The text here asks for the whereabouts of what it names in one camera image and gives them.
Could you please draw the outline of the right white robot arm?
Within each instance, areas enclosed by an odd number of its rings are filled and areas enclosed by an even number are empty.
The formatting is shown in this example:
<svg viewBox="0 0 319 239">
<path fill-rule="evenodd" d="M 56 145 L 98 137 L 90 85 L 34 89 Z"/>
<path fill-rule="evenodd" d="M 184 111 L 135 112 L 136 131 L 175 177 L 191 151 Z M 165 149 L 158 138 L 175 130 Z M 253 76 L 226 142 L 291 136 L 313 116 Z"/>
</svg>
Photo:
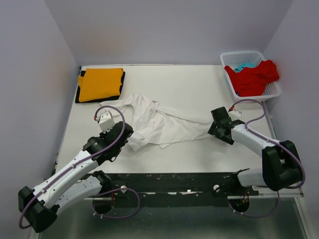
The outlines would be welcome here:
<svg viewBox="0 0 319 239">
<path fill-rule="evenodd" d="M 215 138 L 233 145 L 239 143 L 262 160 L 260 169 L 245 169 L 229 183 L 230 191 L 241 195 L 247 187 L 261 186 L 272 191 L 298 187 L 305 182 L 305 171 L 302 169 L 297 149 L 293 142 L 278 141 L 268 138 L 248 128 L 241 120 L 232 120 L 225 107 L 211 111 L 213 123 L 208 133 Z"/>
</svg>

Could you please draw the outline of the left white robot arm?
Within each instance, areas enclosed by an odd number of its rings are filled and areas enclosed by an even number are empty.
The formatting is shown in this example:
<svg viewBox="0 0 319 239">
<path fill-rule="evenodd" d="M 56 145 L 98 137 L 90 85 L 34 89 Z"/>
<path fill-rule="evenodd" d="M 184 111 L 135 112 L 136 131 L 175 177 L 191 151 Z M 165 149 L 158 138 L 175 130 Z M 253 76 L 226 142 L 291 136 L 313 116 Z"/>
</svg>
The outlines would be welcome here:
<svg viewBox="0 0 319 239">
<path fill-rule="evenodd" d="M 19 221 L 27 220 L 29 227 L 40 233 L 55 222 L 68 204 L 95 194 L 107 196 L 111 189 L 109 182 L 92 177 L 81 183 L 80 179 L 104 162 L 113 162 L 133 132 L 128 123 L 114 124 L 108 132 L 89 138 L 79 153 L 49 179 L 33 188 L 20 189 Z"/>
</svg>

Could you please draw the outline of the white t-shirt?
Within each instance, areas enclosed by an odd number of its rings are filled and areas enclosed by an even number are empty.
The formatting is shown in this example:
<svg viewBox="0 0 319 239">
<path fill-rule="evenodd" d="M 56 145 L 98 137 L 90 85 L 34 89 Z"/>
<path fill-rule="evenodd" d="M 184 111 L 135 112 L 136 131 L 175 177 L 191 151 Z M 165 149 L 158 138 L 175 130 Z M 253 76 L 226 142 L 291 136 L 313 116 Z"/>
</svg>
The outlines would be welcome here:
<svg viewBox="0 0 319 239">
<path fill-rule="evenodd" d="M 133 128 L 129 146 L 137 151 L 147 144 L 157 144 L 162 149 L 169 144 L 209 138 L 212 124 L 209 113 L 197 114 L 165 107 L 142 94 L 131 94 L 114 101 L 101 102 L 102 106 L 118 108 Z"/>
</svg>

